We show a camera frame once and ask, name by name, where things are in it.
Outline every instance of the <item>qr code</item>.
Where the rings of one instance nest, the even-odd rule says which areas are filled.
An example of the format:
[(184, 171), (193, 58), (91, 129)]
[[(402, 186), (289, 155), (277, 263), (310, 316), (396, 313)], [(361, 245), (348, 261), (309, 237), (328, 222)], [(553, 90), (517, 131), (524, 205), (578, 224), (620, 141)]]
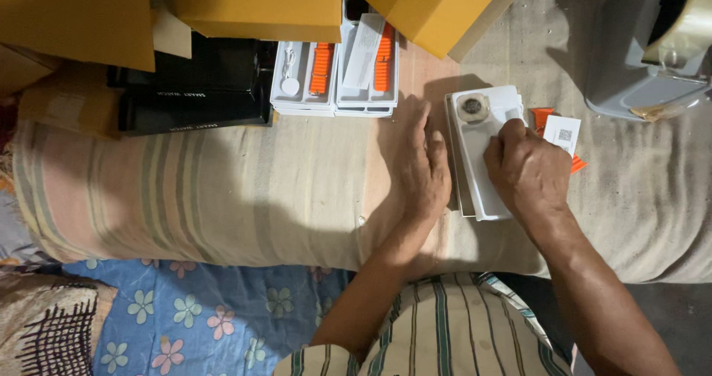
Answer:
[(571, 130), (559, 130), (559, 139), (561, 141), (571, 141), (571, 135), (573, 132)]

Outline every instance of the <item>packing tape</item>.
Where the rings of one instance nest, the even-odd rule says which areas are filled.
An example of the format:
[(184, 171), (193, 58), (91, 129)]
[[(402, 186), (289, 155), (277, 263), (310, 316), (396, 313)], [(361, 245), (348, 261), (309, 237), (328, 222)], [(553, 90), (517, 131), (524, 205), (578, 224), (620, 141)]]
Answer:
[(687, 0), (669, 30), (650, 44), (643, 56), (647, 62), (682, 68), (712, 45), (712, 0)]

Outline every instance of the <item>blue fabric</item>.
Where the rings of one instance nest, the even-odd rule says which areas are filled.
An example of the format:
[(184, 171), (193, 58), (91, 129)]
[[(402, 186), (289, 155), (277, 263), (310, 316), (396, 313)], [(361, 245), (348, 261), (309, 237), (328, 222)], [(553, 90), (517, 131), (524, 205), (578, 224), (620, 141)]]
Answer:
[(267, 375), (309, 343), (353, 276), (294, 265), (147, 260), (89, 260), (63, 268), (118, 288), (94, 374), (129, 376)]

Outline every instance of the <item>striped shirt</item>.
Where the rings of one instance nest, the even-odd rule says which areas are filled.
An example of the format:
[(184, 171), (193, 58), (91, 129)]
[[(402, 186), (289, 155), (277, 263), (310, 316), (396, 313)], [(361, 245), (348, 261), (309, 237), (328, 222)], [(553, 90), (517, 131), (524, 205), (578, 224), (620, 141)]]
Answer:
[(337, 345), (281, 360), (275, 376), (571, 375), (521, 299), (494, 275), (410, 283), (395, 299), (362, 366)]

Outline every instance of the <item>person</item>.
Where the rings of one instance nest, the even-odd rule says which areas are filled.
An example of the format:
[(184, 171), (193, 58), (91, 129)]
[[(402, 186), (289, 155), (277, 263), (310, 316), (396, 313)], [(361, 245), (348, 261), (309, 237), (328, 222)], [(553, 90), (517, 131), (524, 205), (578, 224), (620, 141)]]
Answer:
[[(426, 104), (403, 152), (409, 195), (402, 220), (336, 299), (310, 346), (281, 360), (275, 376), (570, 375), (531, 323), (473, 273), (407, 283), (451, 191), (446, 144), (440, 132), (426, 133), (428, 114)], [(565, 323), (593, 371), (679, 375), (567, 205), (571, 156), (512, 119), (484, 159), (502, 201), (546, 260)]]

